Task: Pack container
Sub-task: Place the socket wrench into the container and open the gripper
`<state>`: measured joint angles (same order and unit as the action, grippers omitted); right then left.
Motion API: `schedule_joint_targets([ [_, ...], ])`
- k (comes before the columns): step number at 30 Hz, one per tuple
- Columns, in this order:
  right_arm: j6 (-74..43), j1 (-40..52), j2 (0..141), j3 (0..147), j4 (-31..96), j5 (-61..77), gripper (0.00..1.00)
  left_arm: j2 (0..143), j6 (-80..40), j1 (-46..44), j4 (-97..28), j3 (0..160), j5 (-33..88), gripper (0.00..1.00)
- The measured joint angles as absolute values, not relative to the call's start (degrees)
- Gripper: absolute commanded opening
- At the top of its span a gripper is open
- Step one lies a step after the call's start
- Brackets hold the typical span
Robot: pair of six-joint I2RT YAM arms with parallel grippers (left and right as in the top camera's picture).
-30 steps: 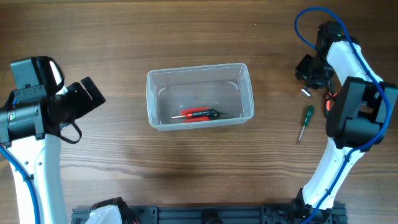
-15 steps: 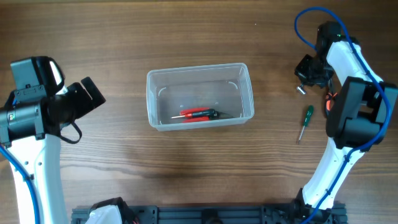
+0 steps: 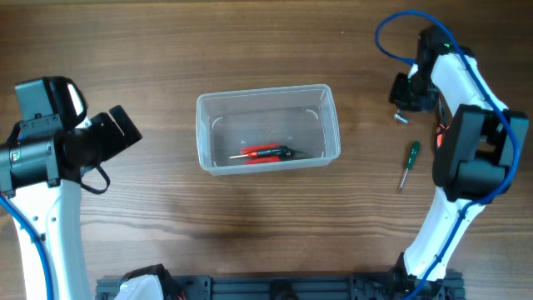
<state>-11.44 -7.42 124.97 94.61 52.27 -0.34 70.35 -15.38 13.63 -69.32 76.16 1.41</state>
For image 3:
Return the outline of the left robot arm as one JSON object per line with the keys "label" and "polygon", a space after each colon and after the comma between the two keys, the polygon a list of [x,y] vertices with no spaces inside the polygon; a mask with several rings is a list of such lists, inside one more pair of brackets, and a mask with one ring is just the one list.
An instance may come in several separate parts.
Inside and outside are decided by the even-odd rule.
{"label": "left robot arm", "polygon": [[75,82],[40,77],[15,87],[22,120],[1,146],[1,205],[17,227],[29,299],[92,296],[81,239],[82,180],[142,139],[122,106],[88,117]]}

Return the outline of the clear plastic storage container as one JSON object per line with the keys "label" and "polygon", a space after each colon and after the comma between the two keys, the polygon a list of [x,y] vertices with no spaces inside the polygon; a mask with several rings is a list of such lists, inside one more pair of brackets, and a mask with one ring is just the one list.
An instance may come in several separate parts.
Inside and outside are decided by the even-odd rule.
{"label": "clear plastic storage container", "polygon": [[[332,90],[326,84],[214,92],[197,99],[197,153],[213,176],[326,166],[341,154]],[[241,150],[281,144],[296,156],[249,163]]]}

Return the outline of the black red screwdriver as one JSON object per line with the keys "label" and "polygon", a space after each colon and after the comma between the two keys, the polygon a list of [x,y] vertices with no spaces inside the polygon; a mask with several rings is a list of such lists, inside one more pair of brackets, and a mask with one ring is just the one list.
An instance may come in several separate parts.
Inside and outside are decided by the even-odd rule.
{"label": "black red screwdriver", "polygon": [[269,157],[279,157],[286,158],[292,155],[292,150],[280,144],[265,144],[259,146],[245,147],[241,150],[241,153],[235,156],[231,156],[230,159],[235,158],[250,158],[250,159],[259,159],[259,158],[269,158]]}

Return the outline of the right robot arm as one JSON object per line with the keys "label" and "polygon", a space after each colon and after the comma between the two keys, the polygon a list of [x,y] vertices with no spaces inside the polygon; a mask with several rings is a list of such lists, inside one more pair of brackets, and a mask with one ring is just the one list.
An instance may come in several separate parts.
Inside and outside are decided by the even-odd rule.
{"label": "right robot arm", "polygon": [[436,192],[415,241],[391,271],[389,293],[430,298],[443,289],[446,267],[474,218],[505,192],[529,120],[500,102],[477,69],[473,52],[454,47],[445,29],[418,35],[409,73],[400,73],[390,102],[412,112],[449,113],[436,131],[432,178]]}

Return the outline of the red handled snips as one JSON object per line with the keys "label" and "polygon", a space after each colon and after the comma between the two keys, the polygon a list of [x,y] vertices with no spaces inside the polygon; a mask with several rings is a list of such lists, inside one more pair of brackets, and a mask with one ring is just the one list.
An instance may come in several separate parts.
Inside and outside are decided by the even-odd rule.
{"label": "red handled snips", "polygon": [[230,157],[230,159],[237,158],[246,158],[246,164],[259,164],[308,159],[311,155],[285,145],[270,143],[242,148],[238,155]]}

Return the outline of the silver socket wrench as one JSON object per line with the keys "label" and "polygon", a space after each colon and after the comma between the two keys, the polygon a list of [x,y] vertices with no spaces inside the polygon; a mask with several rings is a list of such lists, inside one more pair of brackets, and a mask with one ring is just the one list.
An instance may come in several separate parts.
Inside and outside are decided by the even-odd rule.
{"label": "silver socket wrench", "polygon": [[410,123],[410,120],[402,114],[402,111],[400,109],[396,110],[396,113],[394,114],[394,118],[399,123],[403,123],[403,124],[409,124]]}

